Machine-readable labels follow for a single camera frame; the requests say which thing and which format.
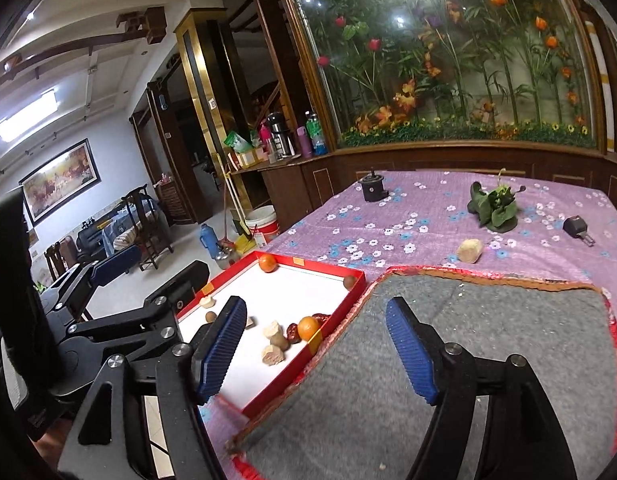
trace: bucket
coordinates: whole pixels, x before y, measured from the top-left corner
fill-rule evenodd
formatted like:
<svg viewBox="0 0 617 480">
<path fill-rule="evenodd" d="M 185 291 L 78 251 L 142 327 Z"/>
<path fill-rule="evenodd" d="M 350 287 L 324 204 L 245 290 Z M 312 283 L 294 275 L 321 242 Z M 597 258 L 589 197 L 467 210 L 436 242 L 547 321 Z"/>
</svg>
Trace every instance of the bucket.
<svg viewBox="0 0 617 480">
<path fill-rule="evenodd" d="M 277 215 L 272 205 L 265 205 L 252 210 L 246 215 L 246 225 L 253 233 L 253 239 L 259 248 L 280 234 Z"/>
</svg>

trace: gray felt pad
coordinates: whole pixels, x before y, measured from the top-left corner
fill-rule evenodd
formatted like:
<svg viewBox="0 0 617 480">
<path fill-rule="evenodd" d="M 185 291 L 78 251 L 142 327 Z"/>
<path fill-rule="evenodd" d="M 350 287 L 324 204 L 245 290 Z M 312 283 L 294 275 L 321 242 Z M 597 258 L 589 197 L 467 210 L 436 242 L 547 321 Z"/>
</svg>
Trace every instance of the gray felt pad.
<svg viewBox="0 0 617 480">
<path fill-rule="evenodd" d="M 380 283 L 297 391 L 247 436 L 247 460 L 268 480 L 406 478 L 433 408 L 410 386 L 386 329 L 387 301 L 403 296 L 420 321 L 474 356 L 526 356 L 578 478 L 598 476 L 617 420 L 617 361 L 602 298 L 592 290 L 460 283 L 398 275 Z M 476 402 L 460 479 L 473 478 L 487 403 Z"/>
</svg>

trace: white ceiling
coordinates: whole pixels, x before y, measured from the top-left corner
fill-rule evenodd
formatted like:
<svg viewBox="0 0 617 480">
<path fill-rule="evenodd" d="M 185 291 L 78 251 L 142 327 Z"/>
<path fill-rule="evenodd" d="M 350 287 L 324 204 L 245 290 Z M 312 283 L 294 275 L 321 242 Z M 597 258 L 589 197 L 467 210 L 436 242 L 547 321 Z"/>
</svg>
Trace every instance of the white ceiling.
<svg viewBox="0 0 617 480">
<path fill-rule="evenodd" d="M 42 0 L 34 11 L 34 18 L 12 34 L 0 51 L 0 76 L 4 73 L 4 60 L 14 53 L 20 53 L 26 59 L 67 41 L 123 32 L 124 25 L 115 27 L 115 19 L 121 12 L 164 6 L 167 37 L 162 43 L 151 46 L 144 39 L 103 46 L 95 48 L 91 56 L 88 49 L 61 54 L 37 65 L 39 78 L 36 78 L 35 67 L 31 67 L 0 86 L 0 120 L 21 110 L 50 88 L 55 89 L 59 102 L 57 113 L 41 127 L 10 143 L 0 138 L 0 170 L 13 171 L 26 157 L 27 150 L 30 153 L 55 132 L 61 136 L 63 131 L 79 124 L 84 117 L 91 120 L 114 110 L 132 111 L 146 83 L 176 52 L 173 27 L 186 10 L 191 6 L 201 6 L 200 2 L 231 8 L 241 1 Z M 249 32 L 242 34 L 261 37 Z M 93 66 L 96 66 L 96 72 L 89 75 L 88 70 Z"/>
</svg>

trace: blue bottle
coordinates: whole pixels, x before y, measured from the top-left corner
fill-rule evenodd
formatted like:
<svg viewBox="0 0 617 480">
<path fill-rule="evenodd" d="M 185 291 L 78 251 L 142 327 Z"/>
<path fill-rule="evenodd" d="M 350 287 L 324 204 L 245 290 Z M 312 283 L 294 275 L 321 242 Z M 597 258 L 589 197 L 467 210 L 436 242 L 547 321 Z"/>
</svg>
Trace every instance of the blue bottle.
<svg viewBox="0 0 617 480">
<path fill-rule="evenodd" d="M 215 257 L 220 254 L 220 247 L 218 246 L 218 237 L 212 227 L 207 224 L 200 225 L 200 241 L 202 245 L 210 254 L 210 257 Z"/>
</svg>

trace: framed painting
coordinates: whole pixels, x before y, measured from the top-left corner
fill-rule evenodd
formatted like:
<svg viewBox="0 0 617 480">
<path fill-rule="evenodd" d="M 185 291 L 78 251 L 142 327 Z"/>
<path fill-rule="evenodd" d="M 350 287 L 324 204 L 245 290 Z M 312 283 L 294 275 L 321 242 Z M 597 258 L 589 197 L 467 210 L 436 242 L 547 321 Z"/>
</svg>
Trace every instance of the framed painting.
<svg viewBox="0 0 617 480">
<path fill-rule="evenodd" d="M 20 181 L 32 224 L 99 181 L 88 139 L 42 164 Z"/>
</svg>

